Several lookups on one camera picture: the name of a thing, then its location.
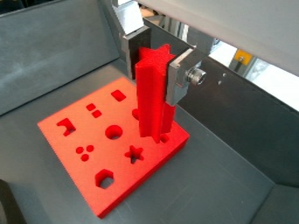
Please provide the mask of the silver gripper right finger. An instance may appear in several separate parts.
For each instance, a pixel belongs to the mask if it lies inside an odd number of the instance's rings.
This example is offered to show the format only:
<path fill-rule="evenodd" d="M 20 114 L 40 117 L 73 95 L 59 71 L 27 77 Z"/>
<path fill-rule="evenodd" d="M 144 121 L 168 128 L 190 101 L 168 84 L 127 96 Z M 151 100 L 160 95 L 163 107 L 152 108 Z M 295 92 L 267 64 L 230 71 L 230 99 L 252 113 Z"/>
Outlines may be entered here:
<path fill-rule="evenodd" d="M 188 86 L 199 86 L 207 73 L 200 69 L 207 54 L 196 48 L 188 48 L 170 62 L 167 68 L 166 101 L 175 106 L 187 95 Z"/>

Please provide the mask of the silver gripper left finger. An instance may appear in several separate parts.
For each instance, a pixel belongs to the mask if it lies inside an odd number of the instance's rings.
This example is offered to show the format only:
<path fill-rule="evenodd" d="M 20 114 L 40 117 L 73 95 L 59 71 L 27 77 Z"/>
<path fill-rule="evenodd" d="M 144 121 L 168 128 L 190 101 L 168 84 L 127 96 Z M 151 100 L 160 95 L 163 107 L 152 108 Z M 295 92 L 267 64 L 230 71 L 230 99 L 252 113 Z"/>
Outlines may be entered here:
<path fill-rule="evenodd" d="M 122 50 L 126 53 L 128 77 L 134 80 L 139 48 L 151 46 L 151 29 L 144 24 L 139 4 L 135 0 L 112 0 L 112 9 L 120 24 Z"/>

